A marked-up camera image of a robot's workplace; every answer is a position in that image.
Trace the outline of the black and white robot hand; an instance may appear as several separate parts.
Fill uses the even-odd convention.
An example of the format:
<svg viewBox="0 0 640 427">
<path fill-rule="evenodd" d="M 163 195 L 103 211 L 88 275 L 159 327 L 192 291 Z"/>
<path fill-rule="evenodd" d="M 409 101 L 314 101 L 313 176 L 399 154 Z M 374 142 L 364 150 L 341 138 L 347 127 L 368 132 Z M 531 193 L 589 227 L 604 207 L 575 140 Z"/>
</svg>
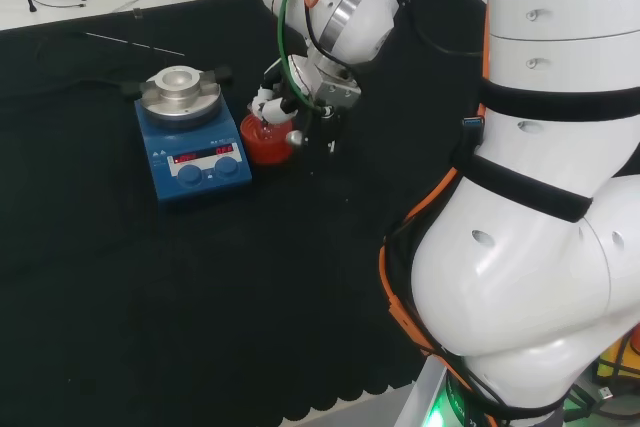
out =
<svg viewBox="0 0 640 427">
<path fill-rule="evenodd" d="M 311 48 L 307 55 L 290 55 L 265 71 L 249 111 L 271 131 L 303 115 L 302 124 L 286 135 L 286 142 L 331 155 L 346 113 L 360 96 L 361 89 L 346 68 Z"/>
</svg>

